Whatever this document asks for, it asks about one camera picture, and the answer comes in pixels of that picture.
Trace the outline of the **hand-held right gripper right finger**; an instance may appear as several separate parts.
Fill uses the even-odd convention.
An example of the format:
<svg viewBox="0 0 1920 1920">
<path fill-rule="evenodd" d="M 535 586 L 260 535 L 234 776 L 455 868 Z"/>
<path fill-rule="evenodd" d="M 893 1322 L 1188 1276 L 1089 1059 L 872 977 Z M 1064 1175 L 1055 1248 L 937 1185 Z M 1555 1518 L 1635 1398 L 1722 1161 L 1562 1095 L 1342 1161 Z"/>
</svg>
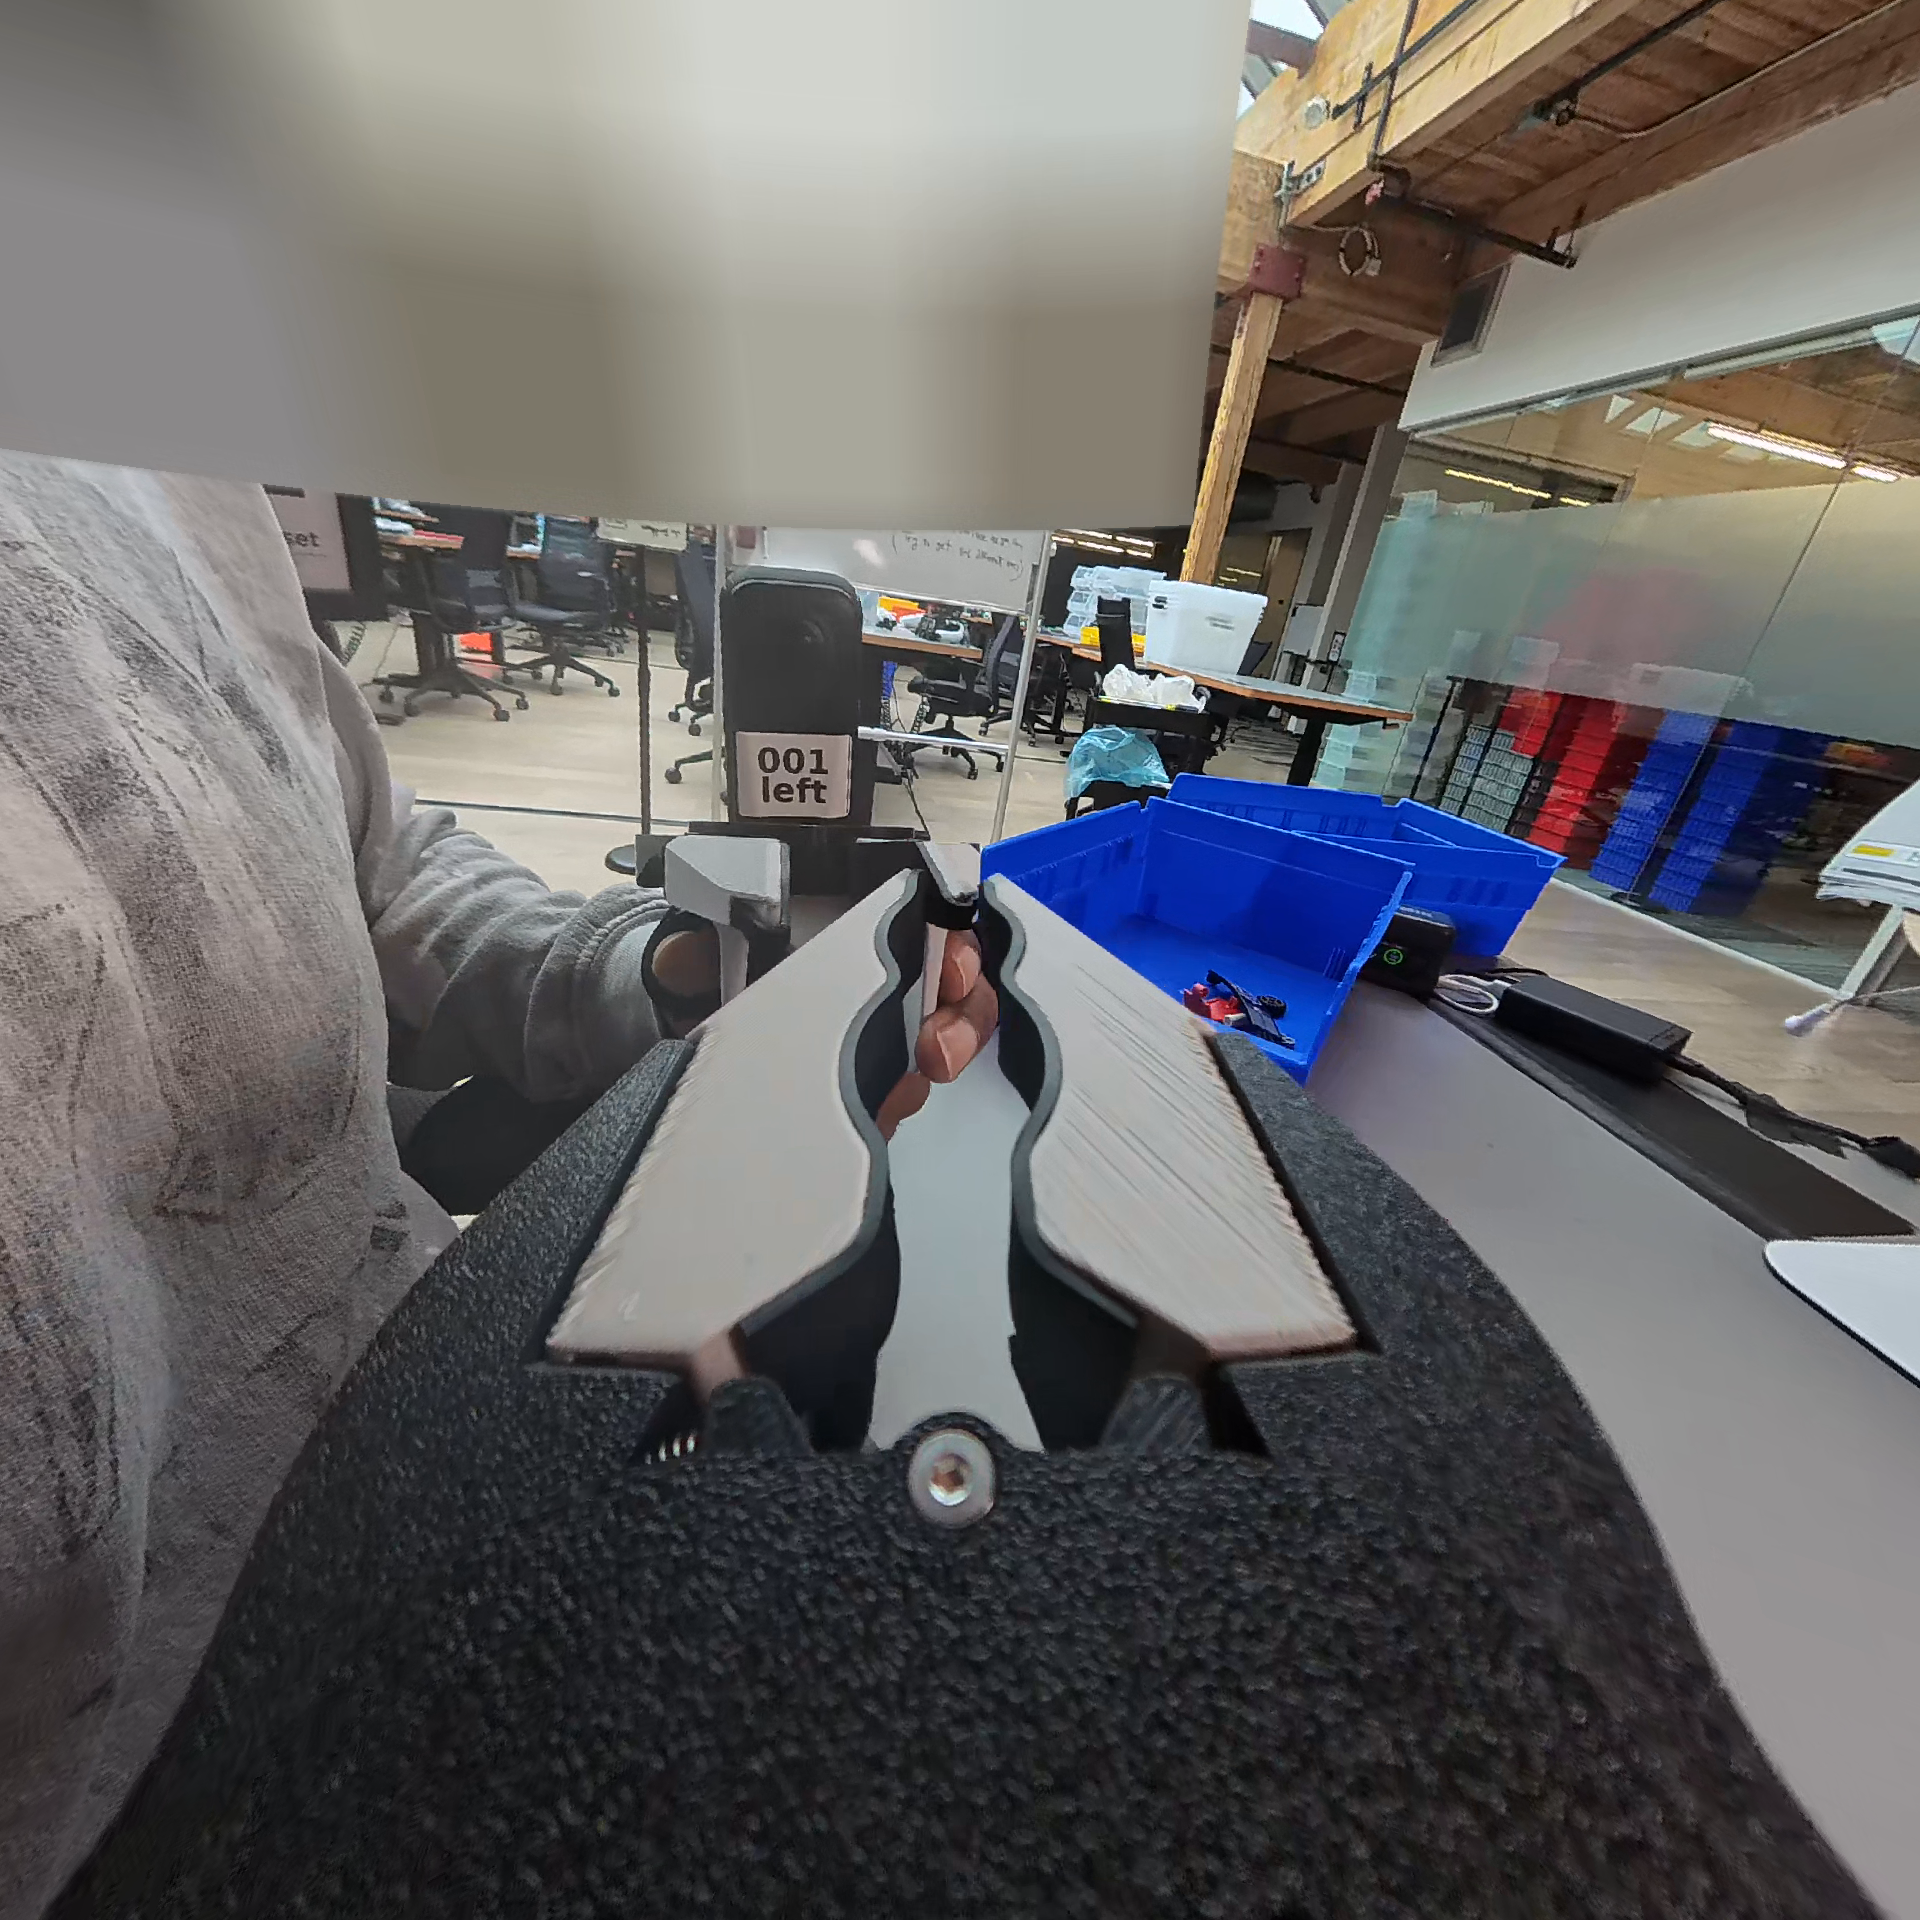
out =
<svg viewBox="0 0 1920 1920">
<path fill-rule="evenodd" d="M 1009 932 L 1001 1044 L 1025 1020 L 1041 1047 L 1015 1177 L 1030 1244 L 1213 1364 L 1356 1347 L 1203 1021 L 1007 875 L 982 912 Z"/>
</svg>

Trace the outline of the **person's left forearm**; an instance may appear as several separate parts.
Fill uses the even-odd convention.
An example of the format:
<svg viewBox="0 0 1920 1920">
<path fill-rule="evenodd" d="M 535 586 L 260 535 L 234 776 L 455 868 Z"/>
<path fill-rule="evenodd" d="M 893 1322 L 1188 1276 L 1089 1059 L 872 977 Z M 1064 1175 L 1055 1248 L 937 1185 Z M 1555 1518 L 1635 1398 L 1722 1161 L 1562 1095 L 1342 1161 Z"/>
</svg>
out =
<svg viewBox="0 0 1920 1920">
<path fill-rule="evenodd" d="M 607 1089 L 670 1038 L 644 985 L 663 895 L 554 890 L 446 804 L 418 804 L 348 667 L 324 654 L 320 673 L 390 1082 L 481 1076 L 529 1100 Z"/>
</svg>

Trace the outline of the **wooden office desk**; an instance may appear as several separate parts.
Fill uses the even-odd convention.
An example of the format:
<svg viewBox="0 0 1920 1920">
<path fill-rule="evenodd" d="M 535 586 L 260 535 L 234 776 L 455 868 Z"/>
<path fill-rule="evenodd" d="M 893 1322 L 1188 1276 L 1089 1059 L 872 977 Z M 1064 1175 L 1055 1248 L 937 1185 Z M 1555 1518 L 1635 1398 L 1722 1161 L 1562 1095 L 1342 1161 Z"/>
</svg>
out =
<svg viewBox="0 0 1920 1920">
<path fill-rule="evenodd" d="M 1262 680 L 1246 674 L 1207 674 L 1200 667 L 1166 667 L 1158 658 L 1140 655 L 1138 670 L 1144 674 L 1188 674 L 1197 685 L 1226 695 L 1243 701 L 1264 701 L 1279 714 L 1303 716 L 1304 731 L 1292 757 L 1287 784 L 1314 784 L 1319 777 L 1327 735 L 1331 726 L 1407 726 L 1411 707 L 1392 707 L 1376 699 L 1353 699 L 1346 695 L 1314 692 L 1303 682 Z"/>
<path fill-rule="evenodd" d="M 866 643 L 866 650 L 869 650 L 872 655 L 880 655 L 880 658 L 884 658 L 884 661 L 891 661 L 891 663 L 895 663 L 895 667 L 906 667 L 908 674 L 912 674 L 912 663 L 914 663 L 917 658 L 926 658 L 926 655 L 937 655 L 937 658 L 941 658 L 941 655 L 957 655 L 957 658 L 979 655 L 979 654 L 988 647 L 991 639 L 988 639 L 984 644 L 972 644 L 968 639 L 956 639 L 956 636 L 922 636 L 922 635 L 914 635 L 914 631 L 908 631 L 908 628 L 887 628 L 887 631 L 862 631 L 862 643 Z M 995 726 L 1011 723 L 1015 716 L 1017 716 L 1017 709 L 1021 709 L 1021 704 L 1017 704 L 1017 673 L 1009 674 L 1009 678 L 1015 680 L 1015 685 L 1011 685 L 1011 695 L 1015 695 L 1015 696 L 1011 696 L 1011 714 L 1009 714 L 1007 718 L 1001 718 Z M 992 730 L 988 731 L 984 741 L 968 741 L 968 745 L 973 745 L 978 754 L 988 754 L 991 747 L 1001 750 L 1001 747 L 995 745 Z"/>
</svg>

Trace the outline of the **person's left hand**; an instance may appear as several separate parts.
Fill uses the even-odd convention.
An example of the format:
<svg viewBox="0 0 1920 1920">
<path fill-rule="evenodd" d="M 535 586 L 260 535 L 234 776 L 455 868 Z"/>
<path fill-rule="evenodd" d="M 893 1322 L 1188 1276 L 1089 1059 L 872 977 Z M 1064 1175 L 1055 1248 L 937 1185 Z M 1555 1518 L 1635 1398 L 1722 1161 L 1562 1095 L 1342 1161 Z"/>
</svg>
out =
<svg viewBox="0 0 1920 1920">
<path fill-rule="evenodd" d="M 659 986 L 675 1001 L 719 996 L 721 947 L 713 925 L 668 932 L 653 956 Z M 953 1085 L 995 1032 L 999 1001 L 984 974 L 978 932 L 946 929 L 940 992 L 919 1024 L 914 1065 L 876 1112 L 883 1138 L 917 1116 L 937 1086 Z"/>
</svg>

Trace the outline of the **black office chair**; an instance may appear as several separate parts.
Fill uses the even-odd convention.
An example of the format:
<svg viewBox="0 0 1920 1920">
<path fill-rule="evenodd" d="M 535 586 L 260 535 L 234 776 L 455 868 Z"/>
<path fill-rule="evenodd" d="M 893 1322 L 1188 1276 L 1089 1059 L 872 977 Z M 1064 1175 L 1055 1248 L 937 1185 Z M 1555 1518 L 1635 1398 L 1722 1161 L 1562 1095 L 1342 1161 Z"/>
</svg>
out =
<svg viewBox="0 0 1920 1920">
<path fill-rule="evenodd" d="M 423 501 L 377 514 L 384 554 L 397 562 L 394 610 L 412 625 L 416 670 L 374 678 L 374 709 L 386 726 L 412 718 L 428 699 L 481 699 L 493 720 L 507 723 L 525 709 L 527 695 L 485 680 L 464 661 L 461 636 L 481 635 L 493 663 L 503 663 L 503 635 L 511 617 L 511 535 L 512 514 Z"/>
<path fill-rule="evenodd" d="M 559 696 L 567 674 L 575 674 L 615 699 L 620 682 L 586 658 L 592 644 L 620 647 L 622 643 L 610 551 L 594 522 L 544 514 L 540 554 L 529 578 L 529 590 L 518 587 L 518 574 L 507 586 L 507 636 L 527 639 L 529 647 L 503 661 L 503 678 L 531 678 Z"/>
<path fill-rule="evenodd" d="M 940 750 L 957 758 L 968 781 L 979 773 L 968 741 L 984 741 L 1011 714 L 1009 674 L 1021 667 L 1024 636 L 1024 617 L 1009 613 L 979 655 L 926 655 L 912 663 L 917 707 L 908 731 L 940 741 Z"/>
</svg>

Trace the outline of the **blue plastic bag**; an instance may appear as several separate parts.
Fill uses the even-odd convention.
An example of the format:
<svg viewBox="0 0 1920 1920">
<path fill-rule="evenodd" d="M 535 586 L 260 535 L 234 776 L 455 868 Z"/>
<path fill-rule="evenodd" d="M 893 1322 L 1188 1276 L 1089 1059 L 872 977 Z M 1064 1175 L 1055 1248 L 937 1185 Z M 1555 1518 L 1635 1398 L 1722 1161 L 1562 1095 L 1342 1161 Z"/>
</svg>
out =
<svg viewBox="0 0 1920 1920">
<path fill-rule="evenodd" d="M 1114 803 L 1143 803 L 1170 789 L 1171 776 L 1157 737 L 1131 726 L 1085 730 L 1064 770 L 1067 818 Z"/>
</svg>

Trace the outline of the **blue storage bin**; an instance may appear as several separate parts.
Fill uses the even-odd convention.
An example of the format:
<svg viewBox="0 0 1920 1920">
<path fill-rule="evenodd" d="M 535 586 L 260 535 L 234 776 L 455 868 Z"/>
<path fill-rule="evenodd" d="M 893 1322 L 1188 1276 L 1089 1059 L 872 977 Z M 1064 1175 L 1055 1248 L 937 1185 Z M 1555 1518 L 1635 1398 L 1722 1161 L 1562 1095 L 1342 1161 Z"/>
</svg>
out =
<svg viewBox="0 0 1920 1920">
<path fill-rule="evenodd" d="M 1356 845 L 1405 868 L 1401 914 L 1447 920 L 1455 952 L 1501 956 L 1562 856 L 1417 799 L 1182 773 L 1171 803 Z"/>
<path fill-rule="evenodd" d="M 1284 998 L 1276 1027 L 1289 1044 L 1255 1044 L 1293 1082 L 1307 1082 L 1414 879 L 1361 845 L 1171 799 L 999 840 L 982 874 L 1007 875 L 1166 996 L 1222 974 Z"/>
</svg>

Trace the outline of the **person's legs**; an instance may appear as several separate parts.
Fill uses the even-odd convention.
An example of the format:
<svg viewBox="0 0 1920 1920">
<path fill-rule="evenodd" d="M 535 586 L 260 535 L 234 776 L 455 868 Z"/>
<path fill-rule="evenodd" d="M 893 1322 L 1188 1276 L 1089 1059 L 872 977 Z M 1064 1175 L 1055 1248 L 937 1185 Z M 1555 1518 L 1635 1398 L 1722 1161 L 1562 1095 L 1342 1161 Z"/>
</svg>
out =
<svg viewBox="0 0 1920 1920">
<path fill-rule="evenodd" d="M 485 1211 L 594 1095 L 531 1100 L 507 1082 L 470 1076 L 451 1089 L 388 1086 L 401 1172 L 447 1214 Z"/>
</svg>

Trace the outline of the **black cart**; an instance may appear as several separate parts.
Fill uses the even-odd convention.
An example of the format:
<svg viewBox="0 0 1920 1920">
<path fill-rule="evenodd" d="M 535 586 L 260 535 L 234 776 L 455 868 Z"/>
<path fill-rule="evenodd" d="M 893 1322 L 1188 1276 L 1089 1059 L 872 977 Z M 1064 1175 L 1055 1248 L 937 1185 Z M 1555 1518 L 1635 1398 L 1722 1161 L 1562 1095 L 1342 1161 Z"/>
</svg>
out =
<svg viewBox="0 0 1920 1920">
<path fill-rule="evenodd" d="M 1216 726 L 1205 709 L 1203 714 L 1181 714 L 1181 709 L 1117 707 L 1117 704 L 1108 704 L 1098 695 L 1089 699 L 1089 707 L 1083 716 L 1083 731 L 1091 726 L 1131 726 L 1140 731 L 1151 731 L 1157 737 L 1157 745 L 1162 747 L 1162 757 L 1166 761 L 1171 781 L 1181 773 L 1200 773 L 1207 765 L 1207 758 L 1213 757 L 1213 745 L 1216 745 Z"/>
</svg>

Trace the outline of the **stack of clear storage boxes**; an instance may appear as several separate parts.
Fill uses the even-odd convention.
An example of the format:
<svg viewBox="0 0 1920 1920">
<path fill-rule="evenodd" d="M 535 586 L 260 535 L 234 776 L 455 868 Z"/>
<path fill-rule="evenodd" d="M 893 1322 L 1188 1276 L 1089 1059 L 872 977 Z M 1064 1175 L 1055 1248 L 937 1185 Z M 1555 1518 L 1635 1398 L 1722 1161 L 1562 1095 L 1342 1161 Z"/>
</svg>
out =
<svg viewBox="0 0 1920 1920">
<path fill-rule="evenodd" d="M 1138 636 L 1138 647 L 1144 647 L 1148 610 L 1165 583 L 1166 574 L 1148 566 L 1077 566 L 1068 581 L 1064 631 L 1081 639 L 1085 628 L 1098 628 L 1102 608 L 1127 602 L 1128 628 Z"/>
</svg>

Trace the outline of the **black power adapter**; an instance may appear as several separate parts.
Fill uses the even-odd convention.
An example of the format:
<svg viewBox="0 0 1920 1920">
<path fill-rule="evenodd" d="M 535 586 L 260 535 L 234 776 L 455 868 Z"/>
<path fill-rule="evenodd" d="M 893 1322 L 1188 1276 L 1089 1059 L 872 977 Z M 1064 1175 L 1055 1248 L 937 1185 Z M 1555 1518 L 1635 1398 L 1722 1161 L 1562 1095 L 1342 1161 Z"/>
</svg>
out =
<svg viewBox="0 0 1920 1920">
<path fill-rule="evenodd" d="M 1692 1029 L 1674 1020 L 1547 974 L 1505 978 L 1493 1020 L 1529 1044 L 1634 1085 L 1657 1085 L 1692 1044 Z"/>
</svg>

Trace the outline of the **wooden pillar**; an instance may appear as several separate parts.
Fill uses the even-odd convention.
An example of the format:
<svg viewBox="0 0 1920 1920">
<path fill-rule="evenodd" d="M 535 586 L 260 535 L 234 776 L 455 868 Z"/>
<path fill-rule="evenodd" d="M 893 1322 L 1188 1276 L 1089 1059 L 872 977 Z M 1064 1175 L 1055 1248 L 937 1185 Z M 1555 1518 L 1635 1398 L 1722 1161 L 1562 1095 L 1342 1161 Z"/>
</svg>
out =
<svg viewBox="0 0 1920 1920">
<path fill-rule="evenodd" d="M 1307 254 L 1284 239 L 1284 166 L 1234 148 L 1222 228 L 1219 292 L 1234 305 L 1234 337 L 1216 395 L 1207 455 L 1182 554 L 1182 583 L 1213 583 L 1254 437 L 1264 370 L 1284 308 L 1299 300 Z"/>
</svg>

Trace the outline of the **person's torso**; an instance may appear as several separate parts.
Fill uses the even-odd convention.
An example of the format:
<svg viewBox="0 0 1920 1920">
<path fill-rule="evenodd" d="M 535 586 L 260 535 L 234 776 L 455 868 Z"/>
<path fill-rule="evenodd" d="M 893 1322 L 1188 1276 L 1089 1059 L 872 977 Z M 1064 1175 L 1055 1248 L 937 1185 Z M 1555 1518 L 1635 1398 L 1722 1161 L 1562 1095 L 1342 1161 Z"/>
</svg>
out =
<svg viewBox="0 0 1920 1920">
<path fill-rule="evenodd" d="M 3 455 L 3 1914 L 422 1272 L 336 718 L 248 487 Z"/>
</svg>

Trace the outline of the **stacks of red blue bins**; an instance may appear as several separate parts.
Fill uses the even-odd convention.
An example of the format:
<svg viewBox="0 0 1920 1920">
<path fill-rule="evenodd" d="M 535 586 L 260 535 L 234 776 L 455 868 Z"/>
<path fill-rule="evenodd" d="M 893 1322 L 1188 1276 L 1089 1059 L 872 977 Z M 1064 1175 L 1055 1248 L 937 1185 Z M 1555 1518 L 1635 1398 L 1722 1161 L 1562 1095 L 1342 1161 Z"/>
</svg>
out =
<svg viewBox="0 0 1920 1920">
<path fill-rule="evenodd" d="M 1386 789 L 1561 855 L 1575 890 L 1805 966 L 1867 937 L 1877 912 L 1817 879 L 1916 776 L 1912 745 L 1451 678 L 1422 692 Z"/>
</svg>

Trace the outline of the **white mouse pad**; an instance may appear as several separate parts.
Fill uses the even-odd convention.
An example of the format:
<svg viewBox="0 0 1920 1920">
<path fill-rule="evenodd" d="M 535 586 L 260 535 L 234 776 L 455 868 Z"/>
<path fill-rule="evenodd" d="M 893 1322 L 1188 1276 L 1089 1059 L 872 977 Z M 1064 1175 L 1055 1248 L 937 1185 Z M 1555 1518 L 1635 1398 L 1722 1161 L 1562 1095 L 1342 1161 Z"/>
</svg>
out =
<svg viewBox="0 0 1920 1920">
<path fill-rule="evenodd" d="M 1919 1383 L 1919 1236 L 1775 1238 L 1769 1272 Z"/>
</svg>

